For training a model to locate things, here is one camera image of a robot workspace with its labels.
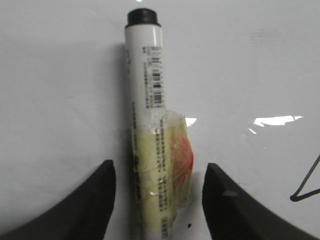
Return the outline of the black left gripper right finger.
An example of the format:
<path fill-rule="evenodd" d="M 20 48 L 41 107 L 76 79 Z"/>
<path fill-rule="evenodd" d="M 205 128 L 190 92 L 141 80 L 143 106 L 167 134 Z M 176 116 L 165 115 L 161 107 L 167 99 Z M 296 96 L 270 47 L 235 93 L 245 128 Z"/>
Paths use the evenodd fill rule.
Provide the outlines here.
<path fill-rule="evenodd" d="M 209 163 L 202 208 L 213 240 L 314 240 L 249 195 L 216 163 Z"/>

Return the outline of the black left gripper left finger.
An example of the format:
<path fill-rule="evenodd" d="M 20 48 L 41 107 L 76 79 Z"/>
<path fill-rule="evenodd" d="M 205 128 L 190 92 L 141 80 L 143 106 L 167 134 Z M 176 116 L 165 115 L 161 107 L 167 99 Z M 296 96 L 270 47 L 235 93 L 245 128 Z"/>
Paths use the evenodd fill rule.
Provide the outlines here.
<path fill-rule="evenodd" d="M 114 210 L 116 171 L 101 165 L 70 195 L 2 240 L 102 240 Z"/>

